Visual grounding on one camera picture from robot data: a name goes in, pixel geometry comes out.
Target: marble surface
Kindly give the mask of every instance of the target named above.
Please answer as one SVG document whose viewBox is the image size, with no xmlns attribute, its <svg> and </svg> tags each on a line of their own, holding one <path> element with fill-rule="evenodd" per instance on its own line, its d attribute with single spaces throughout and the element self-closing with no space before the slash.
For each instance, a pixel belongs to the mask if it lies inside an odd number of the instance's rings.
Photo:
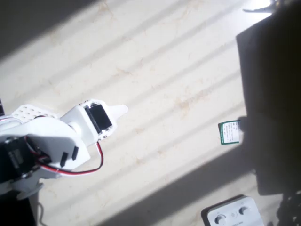
<svg viewBox="0 0 301 226">
<path fill-rule="evenodd" d="M 202 209 L 238 194 L 276 222 L 282 196 L 259 195 L 217 127 L 246 115 L 235 38 L 269 16 L 242 9 L 268 2 L 95 1 L 2 58 L 6 113 L 32 104 L 62 115 L 90 98 L 129 108 L 101 142 L 99 172 L 44 181 L 42 223 L 201 226 Z M 83 168 L 98 164 L 89 151 Z"/>
</svg>

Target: white robotic arm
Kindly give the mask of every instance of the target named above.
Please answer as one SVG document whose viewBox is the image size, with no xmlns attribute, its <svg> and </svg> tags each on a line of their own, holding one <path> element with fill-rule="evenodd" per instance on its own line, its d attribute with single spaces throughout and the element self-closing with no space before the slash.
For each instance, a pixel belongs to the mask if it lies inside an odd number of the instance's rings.
<svg viewBox="0 0 301 226">
<path fill-rule="evenodd" d="M 99 140 L 117 128 L 116 120 L 128 112 L 125 105 L 107 106 L 92 99 L 72 108 L 60 119 L 33 106 L 19 108 L 19 118 L 0 117 L 0 194 L 20 191 L 21 200 L 38 192 L 40 178 L 78 176 L 93 173 L 103 163 Z M 100 167 L 84 172 L 72 170 L 90 159 L 87 147 L 96 144 Z"/>
</svg>

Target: wire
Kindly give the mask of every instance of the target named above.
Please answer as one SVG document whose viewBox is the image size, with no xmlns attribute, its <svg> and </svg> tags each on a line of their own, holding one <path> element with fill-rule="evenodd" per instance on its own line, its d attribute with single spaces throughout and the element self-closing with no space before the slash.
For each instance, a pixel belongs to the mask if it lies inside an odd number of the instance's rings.
<svg viewBox="0 0 301 226">
<path fill-rule="evenodd" d="M 40 215 L 40 218 L 39 218 L 39 222 L 42 226 L 48 226 L 48 225 L 44 224 L 43 221 L 42 221 L 42 219 L 44 217 L 44 206 L 40 202 L 38 203 L 38 206 L 41 207 L 41 215 Z"/>
<path fill-rule="evenodd" d="M 71 172 L 71 171 L 68 171 L 68 170 L 63 170 L 61 168 L 56 168 L 56 167 L 52 167 L 48 164 L 45 164 L 45 163 L 41 162 L 39 158 L 37 159 L 37 163 L 41 166 L 41 168 L 43 168 L 47 171 L 53 172 L 53 173 L 59 173 L 63 176 L 80 176 L 80 175 L 91 174 L 91 173 L 94 173 L 94 172 L 98 171 L 103 166 L 103 151 L 102 151 L 102 149 L 100 147 L 100 144 L 98 142 L 96 143 L 96 147 L 97 147 L 98 153 L 101 157 L 101 161 L 100 161 L 99 167 L 97 167 L 95 169 L 80 171 L 80 172 Z"/>
<path fill-rule="evenodd" d="M 36 150 L 34 150 L 33 147 L 31 147 L 31 145 L 28 143 L 28 137 L 27 137 L 27 136 L 24 137 L 24 140 L 25 140 L 26 145 L 27 145 L 27 147 L 29 148 L 30 152 L 31 152 L 32 154 L 36 155 L 36 156 L 40 156 L 40 155 L 36 152 Z"/>
</svg>

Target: button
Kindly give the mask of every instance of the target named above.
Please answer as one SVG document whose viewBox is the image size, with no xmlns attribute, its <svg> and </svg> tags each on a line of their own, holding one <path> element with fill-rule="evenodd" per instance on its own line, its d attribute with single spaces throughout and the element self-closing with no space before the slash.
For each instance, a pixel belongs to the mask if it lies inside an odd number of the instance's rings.
<svg viewBox="0 0 301 226">
<path fill-rule="evenodd" d="M 215 219 L 215 222 L 218 225 L 225 225 L 226 224 L 226 216 L 225 215 L 218 215 Z"/>
<path fill-rule="evenodd" d="M 234 211 L 234 212 L 231 213 L 231 217 L 233 217 L 233 218 L 237 218 L 237 215 L 238 215 L 238 214 L 237 214 L 236 211 Z"/>
<path fill-rule="evenodd" d="M 241 215 L 248 215 L 251 212 L 249 207 L 243 206 L 242 208 L 239 209 L 239 213 Z"/>
</svg>

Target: white device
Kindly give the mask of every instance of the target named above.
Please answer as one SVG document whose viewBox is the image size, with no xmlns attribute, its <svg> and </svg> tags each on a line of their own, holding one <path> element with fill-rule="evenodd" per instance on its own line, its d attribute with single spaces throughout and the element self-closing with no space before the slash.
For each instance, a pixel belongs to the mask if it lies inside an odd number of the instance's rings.
<svg viewBox="0 0 301 226">
<path fill-rule="evenodd" d="M 210 226 L 264 226 L 253 198 L 243 196 L 208 210 Z"/>
<path fill-rule="evenodd" d="M 116 130 L 116 120 L 127 112 L 125 105 L 107 106 L 102 100 L 92 99 L 61 118 L 32 105 L 20 106 L 11 116 L 1 116 L 0 167 L 9 176 L 0 177 L 0 194 L 16 190 L 21 200 L 43 187 L 40 178 L 95 172 L 103 164 L 98 142 Z M 100 167 L 72 171 L 90 159 L 87 147 L 92 144 L 98 148 Z"/>
</svg>

